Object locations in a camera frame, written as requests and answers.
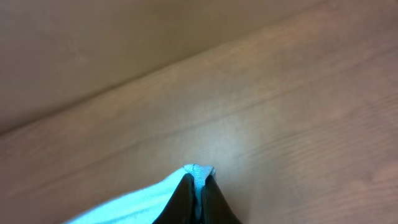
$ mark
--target wooden surface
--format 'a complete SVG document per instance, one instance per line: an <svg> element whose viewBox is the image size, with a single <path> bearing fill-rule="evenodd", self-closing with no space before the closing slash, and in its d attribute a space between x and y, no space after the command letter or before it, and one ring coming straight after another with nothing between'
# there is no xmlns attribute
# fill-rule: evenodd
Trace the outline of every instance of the wooden surface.
<svg viewBox="0 0 398 224"><path fill-rule="evenodd" d="M1 0L0 133L324 0Z"/></svg>
<svg viewBox="0 0 398 224"><path fill-rule="evenodd" d="M398 222L398 4L334 0L0 138L0 223L60 223L187 163L244 223Z"/></svg>

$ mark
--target light blue fabric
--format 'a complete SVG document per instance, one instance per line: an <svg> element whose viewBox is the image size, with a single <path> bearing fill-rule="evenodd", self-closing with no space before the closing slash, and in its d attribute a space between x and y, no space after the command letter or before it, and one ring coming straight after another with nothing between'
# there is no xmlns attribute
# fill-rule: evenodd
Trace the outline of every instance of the light blue fabric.
<svg viewBox="0 0 398 224"><path fill-rule="evenodd" d="M200 217L201 189L205 185L206 178L209 175L215 175L215 170L212 166L189 164L176 170L157 184L110 200L66 223L151 224L163 211L185 174L191 174L194 177L195 196L199 203L195 207L195 215Z"/></svg>

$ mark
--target folded cloth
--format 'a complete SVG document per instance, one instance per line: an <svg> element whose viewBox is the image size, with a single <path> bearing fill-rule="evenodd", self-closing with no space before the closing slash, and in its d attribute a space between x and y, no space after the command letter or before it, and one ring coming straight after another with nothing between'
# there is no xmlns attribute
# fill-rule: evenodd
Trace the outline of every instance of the folded cloth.
<svg viewBox="0 0 398 224"><path fill-rule="evenodd" d="M197 198L195 215L200 218L201 190L205 186L206 178L209 175L215 176L215 169L212 166L189 164L176 170L157 184L105 202L65 223L151 224L162 213L185 174L191 174L194 177L195 197Z"/></svg>

